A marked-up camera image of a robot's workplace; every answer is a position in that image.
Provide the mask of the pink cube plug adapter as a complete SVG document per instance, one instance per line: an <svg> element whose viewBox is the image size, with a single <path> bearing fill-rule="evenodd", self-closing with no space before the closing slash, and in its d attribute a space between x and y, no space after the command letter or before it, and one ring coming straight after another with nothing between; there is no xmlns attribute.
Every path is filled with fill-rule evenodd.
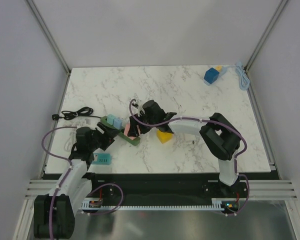
<svg viewBox="0 0 300 240"><path fill-rule="evenodd" d="M130 138L131 140L134 140L140 136L140 130L138 126L136 125L131 126L130 123L127 123L124 127L123 134L126 137Z"/></svg>

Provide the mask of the green power strip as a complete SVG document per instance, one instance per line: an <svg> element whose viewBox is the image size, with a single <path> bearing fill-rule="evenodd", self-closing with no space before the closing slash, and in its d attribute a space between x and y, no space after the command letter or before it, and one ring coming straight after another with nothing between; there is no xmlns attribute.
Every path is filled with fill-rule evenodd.
<svg viewBox="0 0 300 240"><path fill-rule="evenodd" d="M100 122L107 125L108 127L112 127L112 128L115 129L115 127L113 125L110 125L110 124L107 123L107 116L103 116L100 119ZM122 122L122 128L119 129L120 133L118 134L118 136L121 137L123 140L127 141L128 143L130 143L131 145L137 146L140 143L140 140L141 140L140 137L137 137L135 139L130 139L127 136L124 135L124 129L125 129L125 127L123 127L123 122Z"/></svg>

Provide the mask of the teal USB power strip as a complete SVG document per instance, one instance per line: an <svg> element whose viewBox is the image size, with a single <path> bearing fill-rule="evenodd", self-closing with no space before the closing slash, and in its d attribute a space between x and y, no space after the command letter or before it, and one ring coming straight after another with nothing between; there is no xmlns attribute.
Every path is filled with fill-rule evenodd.
<svg viewBox="0 0 300 240"><path fill-rule="evenodd" d="M112 156L109 153L94 153L94 160L92 165L110 165L112 163Z"/></svg>

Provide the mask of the yellow cube plug adapter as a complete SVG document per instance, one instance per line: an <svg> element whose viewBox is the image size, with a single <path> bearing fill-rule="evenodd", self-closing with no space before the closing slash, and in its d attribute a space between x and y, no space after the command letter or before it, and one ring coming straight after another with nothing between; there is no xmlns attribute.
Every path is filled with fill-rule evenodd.
<svg viewBox="0 0 300 240"><path fill-rule="evenodd" d="M158 129L156 132L156 136L162 144L165 144L173 138L174 134L169 132L162 132Z"/></svg>

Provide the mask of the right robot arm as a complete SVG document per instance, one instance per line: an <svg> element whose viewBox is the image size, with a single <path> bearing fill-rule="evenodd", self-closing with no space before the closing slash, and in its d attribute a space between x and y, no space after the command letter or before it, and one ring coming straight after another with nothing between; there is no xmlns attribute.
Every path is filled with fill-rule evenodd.
<svg viewBox="0 0 300 240"><path fill-rule="evenodd" d="M129 103L128 137L138 137L156 128L165 134L188 134L202 137L207 148L218 159L219 191L225 197L237 191L237 157L240 142L247 143L234 126L220 113L208 118L181 116L175 112L165 112L157 102L149 100L141 103L132 99Z"/></svg>

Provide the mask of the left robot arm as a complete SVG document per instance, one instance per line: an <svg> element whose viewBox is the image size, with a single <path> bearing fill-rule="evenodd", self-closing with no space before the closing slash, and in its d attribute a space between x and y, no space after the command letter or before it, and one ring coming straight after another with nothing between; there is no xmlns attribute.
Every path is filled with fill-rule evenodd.
<svg viewBox="0 0 300 240"><path fill-rule="evenodd" d="M65 160L69 166L54 187L34 200L33 232L38 239L69 239L75 229L75 216L84 199L96 196L98 182L85 178L93 160L94 151L106 150L120 130L101 122L92 129L88 126L76 129L76 142Z"/></svg>

